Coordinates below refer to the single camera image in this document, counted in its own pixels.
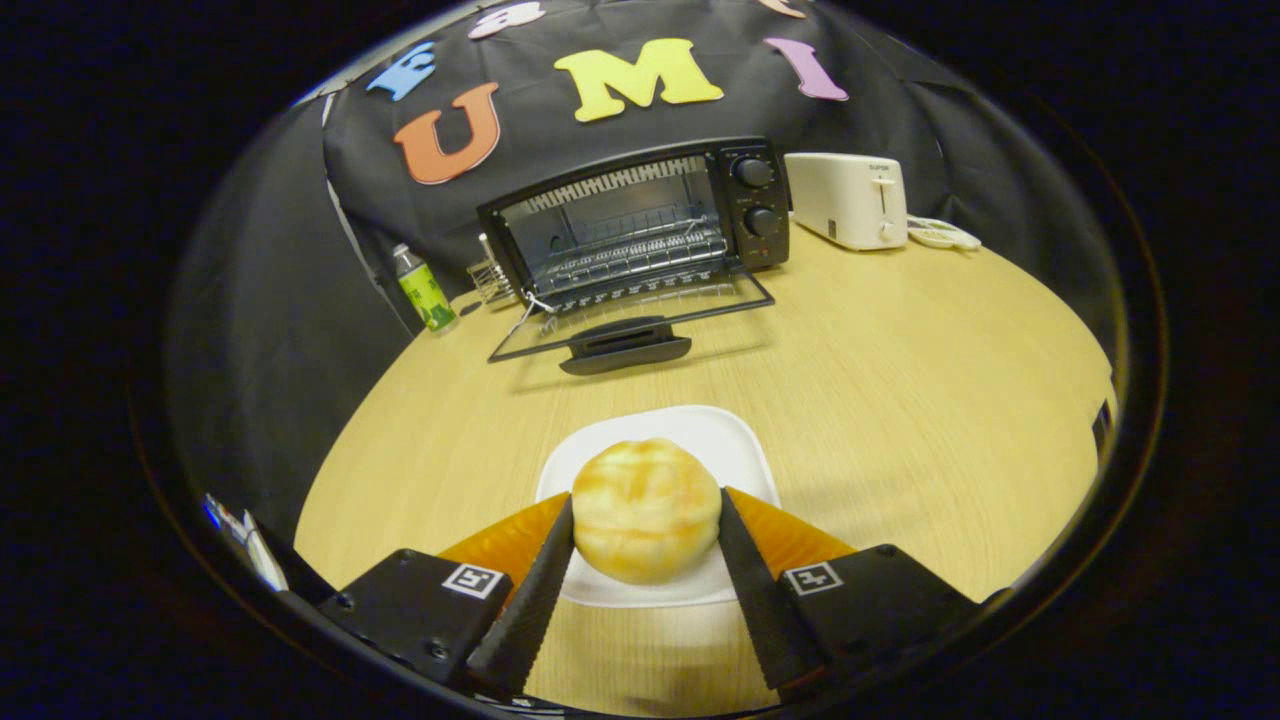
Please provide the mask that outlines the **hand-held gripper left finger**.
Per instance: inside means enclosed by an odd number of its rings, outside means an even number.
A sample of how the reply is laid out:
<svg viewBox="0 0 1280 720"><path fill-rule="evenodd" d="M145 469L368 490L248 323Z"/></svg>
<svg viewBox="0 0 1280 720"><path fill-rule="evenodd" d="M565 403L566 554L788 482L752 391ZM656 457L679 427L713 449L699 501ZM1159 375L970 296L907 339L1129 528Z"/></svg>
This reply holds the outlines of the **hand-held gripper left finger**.
<svg viewBox="0 0 1280 720"><path fill-rule="evenodd" d="M439 553L401 548L325 598L355 639L457 692L524 692L573 553L561 492Z"/></svg>

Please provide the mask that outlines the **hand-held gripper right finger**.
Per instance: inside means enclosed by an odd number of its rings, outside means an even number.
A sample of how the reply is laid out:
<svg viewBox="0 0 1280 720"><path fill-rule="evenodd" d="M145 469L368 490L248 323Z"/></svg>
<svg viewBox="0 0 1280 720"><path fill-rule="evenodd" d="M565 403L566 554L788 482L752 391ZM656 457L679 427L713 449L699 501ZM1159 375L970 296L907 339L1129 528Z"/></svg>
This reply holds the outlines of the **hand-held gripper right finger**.
<svg viewBox="0 0 1280 720"><path fill-rule="evenodd" d="M855 550L732 487L719 548L765 684L785 701L922 659L980 610L895 544Z"/></svg>

